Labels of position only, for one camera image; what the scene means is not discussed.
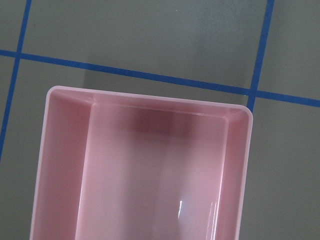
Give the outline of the pink plastic bin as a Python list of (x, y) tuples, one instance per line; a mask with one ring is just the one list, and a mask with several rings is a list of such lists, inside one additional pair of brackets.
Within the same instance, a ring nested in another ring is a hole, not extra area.
[(253, 114), (243, 105), (54, 86), (32, 240), (237, 240)]

